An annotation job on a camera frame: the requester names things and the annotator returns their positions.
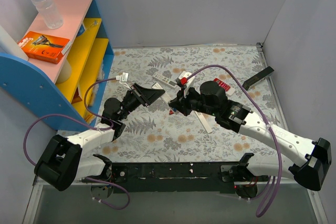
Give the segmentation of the white remote battery cover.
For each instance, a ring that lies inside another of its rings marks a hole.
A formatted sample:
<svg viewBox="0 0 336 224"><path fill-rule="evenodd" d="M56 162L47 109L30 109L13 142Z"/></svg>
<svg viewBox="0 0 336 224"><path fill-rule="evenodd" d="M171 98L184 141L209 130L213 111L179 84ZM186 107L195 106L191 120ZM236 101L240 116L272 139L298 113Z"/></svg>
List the white remote battery cover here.
<svg viewBox="0 0 336 224"><path fill-rule="evenodd" d="M198 120L200 121L201 125L203 126L204 130L207 133L211 133L212 132L212 128L208 124L208 122L207 122L206 118L204 117L204 115L201 112L194 111L194 113L197 116Z"/></svg>

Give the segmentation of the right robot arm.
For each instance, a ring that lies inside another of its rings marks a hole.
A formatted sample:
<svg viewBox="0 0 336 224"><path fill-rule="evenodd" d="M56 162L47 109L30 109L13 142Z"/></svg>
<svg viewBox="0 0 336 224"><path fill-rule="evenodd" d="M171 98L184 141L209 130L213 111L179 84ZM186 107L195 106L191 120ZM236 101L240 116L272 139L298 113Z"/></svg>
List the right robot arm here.
<svg viewBox="0 0 336 224"><path fill-rule="evenodd" d="M199 91L181 89L169 106L188 116L192 111L212 115L221 127L258 140L282 154L282 175L299 185L320 191L332 163L331 144L317 141L272 126L249 107L228 99L225 89L216 81L202 83Z"/></svg>

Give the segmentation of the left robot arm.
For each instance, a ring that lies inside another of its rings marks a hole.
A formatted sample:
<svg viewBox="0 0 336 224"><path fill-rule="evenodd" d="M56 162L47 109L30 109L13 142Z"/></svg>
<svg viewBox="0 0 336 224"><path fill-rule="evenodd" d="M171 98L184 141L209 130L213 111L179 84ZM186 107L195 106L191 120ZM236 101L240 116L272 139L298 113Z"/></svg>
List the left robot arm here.
<svg viewBox="0 0 336 224"><path fill-rule="evenodd" d="M122 120L139 106L149 106L164 94L163 89L144 88L135 83L122 101L107 99L101 122L95 129L51 138L35 166L35 175L59 191L67 189L75 180L109 181L112 177L111 161L100 154L89 157L86 154L120 137L125 128Z"/></svg>

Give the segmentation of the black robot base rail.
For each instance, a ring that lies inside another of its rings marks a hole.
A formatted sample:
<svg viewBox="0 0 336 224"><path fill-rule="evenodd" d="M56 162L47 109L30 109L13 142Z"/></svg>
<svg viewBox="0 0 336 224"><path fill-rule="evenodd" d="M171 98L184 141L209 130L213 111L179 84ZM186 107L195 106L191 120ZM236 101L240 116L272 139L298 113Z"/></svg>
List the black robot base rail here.
<svg viewBox="0 0 336 224"><path fill-rule="evenodd" d="M239 162L112 163L94 179L130 193L216 191L243 198L255 197L262 181Z"/></svg>

